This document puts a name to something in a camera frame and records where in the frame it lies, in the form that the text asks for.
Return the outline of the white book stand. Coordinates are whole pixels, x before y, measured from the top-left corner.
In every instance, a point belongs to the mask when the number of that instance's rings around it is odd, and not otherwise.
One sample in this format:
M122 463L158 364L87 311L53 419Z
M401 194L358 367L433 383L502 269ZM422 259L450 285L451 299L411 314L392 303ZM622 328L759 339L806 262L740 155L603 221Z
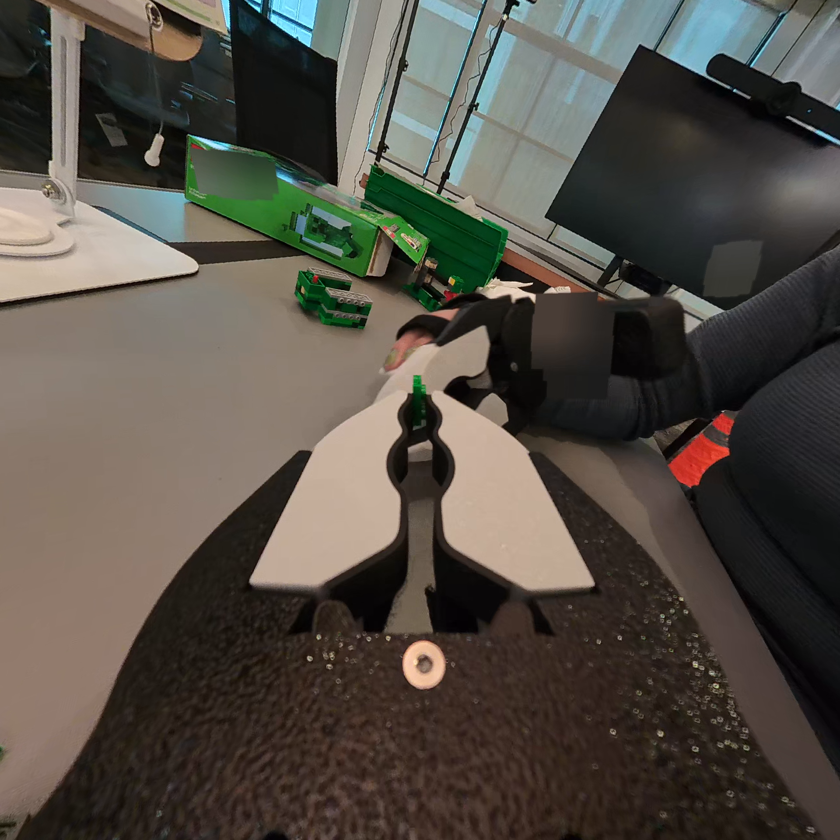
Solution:
M188 61L201 26L173 2L42 2L50 23L50 158L38 189L2 187L1 302L188 277L194 259L78 198L81 45L88 28Z

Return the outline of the multicoloured brick model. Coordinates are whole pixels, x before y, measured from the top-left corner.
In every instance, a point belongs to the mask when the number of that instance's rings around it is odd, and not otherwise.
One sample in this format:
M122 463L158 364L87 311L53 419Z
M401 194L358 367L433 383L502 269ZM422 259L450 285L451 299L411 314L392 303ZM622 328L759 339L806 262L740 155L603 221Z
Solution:
M428 312L436 312L445 303L460 295L478 291L488 280L468 280L459 276L441 279L436 273L438 261L425 257L413 270L402 291L417 301Z

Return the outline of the person's right hand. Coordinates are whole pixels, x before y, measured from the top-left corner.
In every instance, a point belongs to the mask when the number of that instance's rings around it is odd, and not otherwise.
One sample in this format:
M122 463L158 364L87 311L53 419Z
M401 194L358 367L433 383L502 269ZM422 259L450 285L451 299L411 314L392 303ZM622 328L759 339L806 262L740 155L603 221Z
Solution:
M380 369L381 375L390 375L401 367L418 349L435 342L435 336L425 329L405 331L388 351Z

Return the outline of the green toy box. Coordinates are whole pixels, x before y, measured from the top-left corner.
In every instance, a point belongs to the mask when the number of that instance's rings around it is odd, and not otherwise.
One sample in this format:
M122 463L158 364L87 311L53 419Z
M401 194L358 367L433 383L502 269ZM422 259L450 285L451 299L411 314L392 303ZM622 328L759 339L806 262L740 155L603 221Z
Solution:
M393 250L422 265L429 239L404 218L293 161L189 134L185 198L357 277L384 275Z

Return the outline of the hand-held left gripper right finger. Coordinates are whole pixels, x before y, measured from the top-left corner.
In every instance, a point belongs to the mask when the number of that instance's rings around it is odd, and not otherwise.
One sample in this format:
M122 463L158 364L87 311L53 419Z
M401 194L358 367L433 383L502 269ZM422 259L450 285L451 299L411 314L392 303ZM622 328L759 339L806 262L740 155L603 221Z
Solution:
M525 596L591 592L592 573L534 465L507 430L442 391L429 396L438 543Z

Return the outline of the black tripod stand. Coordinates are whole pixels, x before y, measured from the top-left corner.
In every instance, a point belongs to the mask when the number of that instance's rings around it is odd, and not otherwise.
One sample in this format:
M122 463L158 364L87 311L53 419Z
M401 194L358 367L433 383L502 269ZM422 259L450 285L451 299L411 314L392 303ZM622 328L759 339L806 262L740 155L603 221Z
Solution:
M395 47L393 50L394 61L389 63L388 71L385 77L385 81L390 83L390 86L385 87L385 91L389 94L387 105L384 110L384 117L381 120L379 139L375 148L372 167L379 168L381 166L382 159L389 149L386 142L387 135L391 127L400 85L408 68L407 53L411 43L411 37L419 6L419 1L405 2L404 9L401 12L399 25L396 30Z
M489 14L495 9L495 2L480 3L448 104L444 108L423 168L423 185L428 188L434 185L434 192L438 196L443 196L447 188L469 121L478 109L480 91L497 52L501 35L512 12L520 5L534 5L534 2L506 1L496 22L491 23Z

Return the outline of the instruction booklet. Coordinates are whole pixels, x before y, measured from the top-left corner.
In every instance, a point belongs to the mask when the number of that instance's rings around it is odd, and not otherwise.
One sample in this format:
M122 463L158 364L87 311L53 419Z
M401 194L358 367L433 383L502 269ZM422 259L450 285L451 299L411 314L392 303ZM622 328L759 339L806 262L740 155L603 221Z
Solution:
M228 33L228 20L222 1L155 1L159 6L179 14L220 35Z

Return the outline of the green brick model grey beams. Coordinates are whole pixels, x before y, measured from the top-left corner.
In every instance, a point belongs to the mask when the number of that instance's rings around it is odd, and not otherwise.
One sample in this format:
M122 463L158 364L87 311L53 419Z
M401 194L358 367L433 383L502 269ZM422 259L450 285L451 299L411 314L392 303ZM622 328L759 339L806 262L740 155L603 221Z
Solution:
M300 269L295 298L322 324L348 329L363 330L373 307L370 297L352 290L349 276L333 269Z

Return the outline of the person's torso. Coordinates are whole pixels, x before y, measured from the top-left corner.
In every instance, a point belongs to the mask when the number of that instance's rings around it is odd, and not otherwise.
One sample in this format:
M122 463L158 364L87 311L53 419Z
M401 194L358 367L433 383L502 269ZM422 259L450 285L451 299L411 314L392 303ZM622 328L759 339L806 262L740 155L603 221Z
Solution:
M740 408L699 519L832 765L839 743L838 337Z

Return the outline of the orange fabric item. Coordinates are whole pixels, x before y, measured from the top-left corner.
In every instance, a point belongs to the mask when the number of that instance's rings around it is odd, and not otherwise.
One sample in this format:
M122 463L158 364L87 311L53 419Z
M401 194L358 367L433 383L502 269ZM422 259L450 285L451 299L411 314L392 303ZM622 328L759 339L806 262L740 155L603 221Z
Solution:
M736 416L724 411L710 420L699 418L668 445L664 453L668 468L685 490L696 487L711 466L728 456Z

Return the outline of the large black screen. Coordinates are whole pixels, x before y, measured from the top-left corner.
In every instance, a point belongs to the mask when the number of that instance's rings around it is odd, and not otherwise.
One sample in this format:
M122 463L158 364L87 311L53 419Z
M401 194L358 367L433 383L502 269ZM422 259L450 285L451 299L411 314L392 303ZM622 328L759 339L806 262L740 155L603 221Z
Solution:
M545 216L730 309L838 245L838 141L640 46Z

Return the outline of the grey desk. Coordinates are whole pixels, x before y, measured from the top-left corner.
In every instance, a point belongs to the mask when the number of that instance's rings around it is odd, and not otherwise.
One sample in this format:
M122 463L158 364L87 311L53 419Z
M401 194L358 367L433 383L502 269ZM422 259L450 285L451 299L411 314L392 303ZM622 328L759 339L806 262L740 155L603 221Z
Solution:
M418 311L392 264L362 332L291 300L303 257L2 308L2 821L35 813L101 715L163 589L300 449L368 405ZM657 561L751 732L824 838L838 777L656 443L535 430Z

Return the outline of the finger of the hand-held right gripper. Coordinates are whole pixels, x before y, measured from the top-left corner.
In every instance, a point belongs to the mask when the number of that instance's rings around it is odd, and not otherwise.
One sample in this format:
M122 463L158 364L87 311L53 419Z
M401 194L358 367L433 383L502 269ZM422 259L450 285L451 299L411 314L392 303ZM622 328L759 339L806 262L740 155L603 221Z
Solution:
M416 375L420 376L427 393L443 392L457 381L480 377L487 369L489 353L489 344L425 344L388 372L374 403L394 393L411 392Z
M511 420L508 404L494 390L490 388L470 388L469 407L509 434L517 432L517 425L514 420Z

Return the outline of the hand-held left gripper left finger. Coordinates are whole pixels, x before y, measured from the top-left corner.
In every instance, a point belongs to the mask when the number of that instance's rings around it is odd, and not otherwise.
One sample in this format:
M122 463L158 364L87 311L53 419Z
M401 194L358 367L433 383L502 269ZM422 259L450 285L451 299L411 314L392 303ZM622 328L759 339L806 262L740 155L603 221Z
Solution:
M253 588L339 597L402 587L412 410L411 393L396 391L316 444L250 576Z

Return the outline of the person's right forearm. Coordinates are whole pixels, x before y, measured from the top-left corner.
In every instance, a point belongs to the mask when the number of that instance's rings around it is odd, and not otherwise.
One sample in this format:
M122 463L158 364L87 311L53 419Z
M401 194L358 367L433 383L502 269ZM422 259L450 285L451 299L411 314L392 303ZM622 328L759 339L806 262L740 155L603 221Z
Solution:
M534 424L611 440L647 438L739 410L762 387L838 338L839 248L814 258L687 335L688 358L657 381L612 376L607 395L549 398Z

